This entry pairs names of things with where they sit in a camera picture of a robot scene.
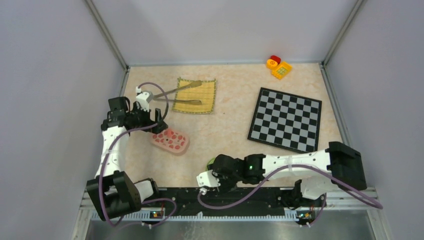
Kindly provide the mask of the pink lunch box lid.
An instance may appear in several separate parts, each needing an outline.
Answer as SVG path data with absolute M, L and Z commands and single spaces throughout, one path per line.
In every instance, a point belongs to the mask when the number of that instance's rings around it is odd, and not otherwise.
M 150 137 L 150 143 L 159 149 L 180 155 L 189 148 L 190 138 L 183 132 L 169 128 L 161 133 L 153 134 Z

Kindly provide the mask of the green round lid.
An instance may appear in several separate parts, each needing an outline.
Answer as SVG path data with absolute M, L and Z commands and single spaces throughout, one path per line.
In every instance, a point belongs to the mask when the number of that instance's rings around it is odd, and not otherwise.
M 206 171 L 210 171 L 213 169 L 213 164 L 215 162 L 215 158 L 212 158 L 209 160 L 209 162 L 206 164 Z

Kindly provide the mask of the pink lunch box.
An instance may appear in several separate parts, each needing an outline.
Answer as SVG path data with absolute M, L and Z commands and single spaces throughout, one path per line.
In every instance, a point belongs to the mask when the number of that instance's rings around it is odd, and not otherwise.
M 169 152 L 177 156 L 184 155 L 190 146 L 190 141 L 184 140 L 184 139 L 172 140 L 168 138 L 156 138 L 156 139 L 151 139 L 150 143 L 153 146 L 159 148 L 160 150 Z

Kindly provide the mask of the silver metal tongs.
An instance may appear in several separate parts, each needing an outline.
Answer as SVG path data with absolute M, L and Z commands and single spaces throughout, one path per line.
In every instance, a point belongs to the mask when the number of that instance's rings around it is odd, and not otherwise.
M 164 93 L 159 93 L 157 95 L 154 95 L 153 100 L 155 101 L 165 101 L 165 97 L 168 95 L 174 94 L 174 99 L 168 99 L 171 102 L 174 103 L 182 103 L 182 104 L 189 104 L 189 105 L 201 105 L 202 101 L 199 99 L 195 99 L 191 96 L 191 93 L 187 93 L 189 89 L 200 87 L 203 84 L 202 81 L 196 80 L 189 82 L 186 85 L 179 86 L 175 89 L 165 91 Z

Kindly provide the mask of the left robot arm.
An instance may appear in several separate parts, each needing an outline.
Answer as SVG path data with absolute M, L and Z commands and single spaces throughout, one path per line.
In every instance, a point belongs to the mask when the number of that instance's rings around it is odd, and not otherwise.
M 159 108 L 151 119 L 151 99 L 141 94 L 132 105 L 125 96 L 108 100 L 109 111 L 100 126 L 103 136 L 100 165 L 94 178 L 86 182 L 86 191 L 102 221 L 109 223 L 111 219 L 135 213 L 141 209 L 142 202 L 149 207 L 160 202 L 161 194 L 152 178 L 133 182 L 125 172 L 131 132 L 159 134 L 168 128 Z

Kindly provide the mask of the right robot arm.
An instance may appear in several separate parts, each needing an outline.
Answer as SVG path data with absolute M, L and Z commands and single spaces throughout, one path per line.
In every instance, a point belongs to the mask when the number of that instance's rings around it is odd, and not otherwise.
M 338 141 L 329 142 L 324 150 L 294 155 L 258 153 L 240 159 L 220 154 L 206 169 L 208 180 L 199 179 L 199 186 L 222 191 L 239 182 L 259 185 L 263 181 L 296 177 L 300 187 L 293 192 L 293 200 L 299 206 L 307 206 L 336 189 L 367 189 L 360 152 Z

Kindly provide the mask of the bamboo mat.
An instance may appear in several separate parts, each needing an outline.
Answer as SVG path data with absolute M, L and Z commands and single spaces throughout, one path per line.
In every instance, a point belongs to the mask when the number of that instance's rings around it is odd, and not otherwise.
M 202 85 L 196 88 L 191 88 L 187 93 L 191 93 L 191 97 L 202 101 L 201 105 L 173 103 L 172 110 L 183 114 L 211 114 L 214 112 L 217 80 L 201 80 Z

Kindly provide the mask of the checkerboard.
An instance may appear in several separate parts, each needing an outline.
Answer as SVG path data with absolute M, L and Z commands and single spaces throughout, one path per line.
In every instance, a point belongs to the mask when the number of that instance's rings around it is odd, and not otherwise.
M 295 153 L 315 152 L 321 113 L 321 100 L 262 87 L 247 139 Z

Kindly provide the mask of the orange round toy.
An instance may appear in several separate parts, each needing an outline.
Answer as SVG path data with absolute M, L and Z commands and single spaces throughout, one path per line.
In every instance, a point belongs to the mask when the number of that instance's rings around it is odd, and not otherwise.
M 274 70 L 278 65 L 279 63 L 271 58 L 266 61 L 266 67 L 270 70 Z

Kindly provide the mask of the yellow toy block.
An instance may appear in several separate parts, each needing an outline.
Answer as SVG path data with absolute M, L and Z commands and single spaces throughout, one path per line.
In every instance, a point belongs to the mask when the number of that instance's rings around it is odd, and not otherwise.
M 275 78 L 281 80 L 292 70 L 292 68 L 293 67 L 289 63 L 282 61 L 279 65 L 271 70 L 271 74 Z

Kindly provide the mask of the red toy block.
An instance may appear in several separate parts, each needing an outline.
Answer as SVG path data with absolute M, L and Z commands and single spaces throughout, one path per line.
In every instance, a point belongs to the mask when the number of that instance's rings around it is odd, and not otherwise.
M 270 56 L 270 59 L 271 59 L 272 61 L 276 62 L 277 64 L 280 64 L 280 63 L 281 63 L 281 58 L 280 58 L 280 57 L 278 57 L 278 56 L 276 56 L 276 55 L 271 55 L 271 56 Z

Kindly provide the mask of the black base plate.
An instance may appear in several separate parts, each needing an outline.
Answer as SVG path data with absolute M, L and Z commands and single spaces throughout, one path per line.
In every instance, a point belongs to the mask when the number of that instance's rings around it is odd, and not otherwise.
M 324 196 L 311 200 L 301 197 L 294 189 L 279 187 L 261 187 L 242 203 L 232 206 L 236 201 L 247 196 L 253 188 L 238 187 L 233 191 L 220 194 L 217 190 L 209 191 L 201 200 L 210 206 L 230 207 L 214 210 L 201 205 L 197 199 L 199 189 L 194 187 L 162 188 L 153 197 L 142 203 L 142 210 L 151 210 L 150 219 L 160 219 L 171 214 L 175 219 L 188 217 L 223 217 L 223 218 L 252 218 L 252 217 L 289 217 L 297 218 L 300 209 L 304 209 L 313 217 L 314 211 L 324 204 Z

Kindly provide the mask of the aluminium frame rail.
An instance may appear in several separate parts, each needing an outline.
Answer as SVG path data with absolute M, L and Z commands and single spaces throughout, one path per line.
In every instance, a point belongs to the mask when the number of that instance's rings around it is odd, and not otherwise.
M 247 202 L 213 211 L 202 207 L 195 188 L 168 188 L 177 203 L 157 202 L 126 215 L 117 227 L 98 216 L 83 195 L 74 240 L 391 240 L 382 212 L 341 190 L 327 194 L 326 207 L 280 205 L 282 189 L 261 203 L 260 190 Z

